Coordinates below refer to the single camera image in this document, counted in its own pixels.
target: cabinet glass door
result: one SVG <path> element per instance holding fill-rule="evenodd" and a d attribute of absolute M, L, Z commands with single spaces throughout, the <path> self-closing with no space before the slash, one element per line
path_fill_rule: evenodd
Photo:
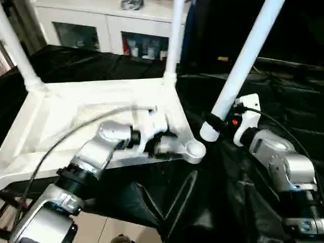
<path fill-rule="evenodd" d="M 169 38 L 155 35 L 121 32 L 124 55 L 145 59 L 166 60 Z"/>
<path fill-rule="evenodd" d="M 61 45 L 90 51 L 99 51 L 97 30 L 92 26 L 53 22 Z"/>

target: cable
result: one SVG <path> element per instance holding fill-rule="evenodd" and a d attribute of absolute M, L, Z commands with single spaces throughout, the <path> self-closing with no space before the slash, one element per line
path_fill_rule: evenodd
<path fill-rule="evenodd" d="M 250 110 L 250 111 L 253 111 L 253 112 L 256 112 L 256 113 L 259 113 L 263 116 L 265 116 L 266 118 L 268 118 L 269 120 L 273 121 L 274 123 L 276 123 L 276 125 L 278 125 L 282 130 L 284 130 L 293 140 L 294 142 L 300 147 L 300 149 L 303 151 L 304 155 L 306 157 L 308 157 L 310 159 L 310 156 L 307 152 L 307 150 L 304 148 L 304 146 L 298 141 L 298 139 L 291 133 L 288 131 L 287 128 L 285 128 L 280 122 L 278 122 L 276 119 L 274 119 L 273 117 L 271 117 L 270 115 L 268 115 L 267 113 L 264 113 L 262 111 L 259 111 L 259 110 L 256 110 L 256 109 L 253 109 L 253 108 L 249 108 L 249 107 L 243 107 L 244 110 Z"/>
<path fill-rule="evenodd" d="M 84 123 L 82 123 L 81 125 L 79 125 L 78 127 L 72 129 L 70 132 L 68 132 L 67 134 L 65 134 L 59 141 L 57 141 L 45 154 L 44 156 L 41 158 L 41 160 L 39 161 L 38 165 L 36 166 L 34 172 L 32 173 L 30 179 L 29 179 L 29 182 L 28 182 L 28 185 L 24 191 L 24 194 L 22 195 L 21 199 L 20 199 L 20 202 L 19 202 L 19 207 L 17 209 L 17 214 L 15 216 L 15 220 L 14 220 L 14 225 L 13 225 L 13 229 L 17 226 L 17 224 L 19 223 L 19 220 L 20 220 L 20 216 L 21 216 L 21 213 L 22 213 L 22 210 L 23 210 L 23 206 L 25 204 L 25 201 L 27 199 L 27 196 L 28 196 L 28 192 L 31 188 L 31 185 L 40 169 L 40 167 L 42 166 L 44 160 L 49 156 L 49 154 L 60 144 L 62 143 L 66 138 L 68 138 L 69 136 L 71 136 L 72 134 L 74 134 L 76 131 L 78 131 L 79 129 L 87 126 L 87 125 L 90 125 L 91 123 L 94 123 L 102 118 L 107 118 L 109 116 L 112 116 L 112 115 L 115 115 L 115 114 L 118 114 L 118 113 L 121 113 L 121 112 L 124 112 L 124 111 L 128 111 L 128 110 L 152 110 L 152 108 L 150 107 L 134 107 L 134 106 L 128 106 L 128 107 L 123 107 L 123 108 L 118 108 L 118 109 L 114 109 L 114 110 L 111 110 L 107 113 L 104 113 L 100 116 L 97 116 L 96 118 L 92 119 L 92 120 L 89 120 L 89 121 L 86 121 Z"/>
<path fill-rule="evenodd" d="M 257 69 L 254 65 L 252 65 L 253 69 L 256 70 L 258 74 L 262 74 L 259 69 Z"/>

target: white cabinet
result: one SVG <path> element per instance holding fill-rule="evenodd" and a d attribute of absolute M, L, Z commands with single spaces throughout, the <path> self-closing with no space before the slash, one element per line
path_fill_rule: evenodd
<path fill-rule="evenodd" d="M 48 44 L 110 52 L 106 18 L 102 14 L 37 7 Z"/>
<path fill-rule="evenodd" d="M 33 5 L 48 44 L 149 59 L 167 55 L 171 0 L 144 0 L 137 11 L 122 10 L 120 0 L 36 0 Z M 181 40 L 189 7 L 186 3 Z"/>

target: black tablecloth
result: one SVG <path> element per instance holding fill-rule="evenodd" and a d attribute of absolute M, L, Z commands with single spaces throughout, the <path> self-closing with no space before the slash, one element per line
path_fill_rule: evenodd
<path fill-rule="evenodd" d="M 165 66 L 160 61 L 54 46 L 36 53 L 31 62 L 46 83 L 162 77 Z M 241 94 L 258 93 L 262 110 L 280 120 L 306 147 L 324 186 L 322 77 L 251 74 Z M 197 139 L 200 115 L 211 110 L 224 81 L 179 75 L 177 92 Z M 17 70 L 0 77 L 0 94 L 3 139 L 26 96 Z M 286 136 L 263 117 L 260 127 Z M 230 138 L 205 145 L 208 152 L 199 165 L 177 160 L 106 171 L 97 197 L 85 211 L 155 227 L 169 242 L 288 239 L 265 168 Z M 30 197 L 37 197 L 54 179 L 36 181 Z M 24 187 L 24 182 L 14 183 L 5 191 L 19 195 Z"/>

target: tile floor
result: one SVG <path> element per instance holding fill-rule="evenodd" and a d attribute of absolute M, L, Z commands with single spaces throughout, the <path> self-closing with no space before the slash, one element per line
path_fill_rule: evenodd
<path fill-rule="evenodd" d="M 9 207 L 0 219 L 0 227 L 11 229 L 16 210 Z M 119 234 L 127 235 L 136 243 L 161 243 L 157 231 L 153 228 L 129 222 L 111 219 L 94 214 L 80 213 L 74 218 L 78 232 L 73 243 L 110 243 Z"/>

